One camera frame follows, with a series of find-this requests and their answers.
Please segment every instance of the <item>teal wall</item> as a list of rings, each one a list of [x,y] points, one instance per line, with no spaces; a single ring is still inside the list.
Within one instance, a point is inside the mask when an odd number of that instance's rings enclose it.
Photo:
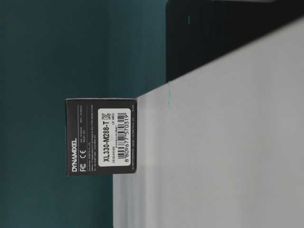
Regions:
[[[0,3],[0,226],[112,227],[112,176],[65,176],[67,97],[165,82],[164,2]]]
[[[137,97],[165,83],[166,0],[109,1],[109,94]]]

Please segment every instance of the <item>black box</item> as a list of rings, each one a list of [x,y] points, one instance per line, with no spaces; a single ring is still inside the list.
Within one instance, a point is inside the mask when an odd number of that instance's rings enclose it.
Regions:
[[[66,174],[136,171],[135,99],[66,100]]]

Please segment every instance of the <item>black object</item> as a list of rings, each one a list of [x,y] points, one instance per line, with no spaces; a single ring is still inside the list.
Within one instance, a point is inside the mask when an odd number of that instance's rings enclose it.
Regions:
[[[66,174],[136,171],[136,100],[66,100]]]
[[[304,15],[303,1],[169,0],[167,81]]]

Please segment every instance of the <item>white label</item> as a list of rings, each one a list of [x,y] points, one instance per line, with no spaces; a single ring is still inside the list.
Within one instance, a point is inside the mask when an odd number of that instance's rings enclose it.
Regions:
[[[98,165],[129,166],[131,164],[131,110],[129,108],[98,109]]]

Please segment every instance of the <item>white table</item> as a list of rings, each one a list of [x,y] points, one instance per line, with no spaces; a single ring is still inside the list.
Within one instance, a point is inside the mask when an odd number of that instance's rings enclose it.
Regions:
[[[138,98],[114,228],[304,227],[304,20]]]

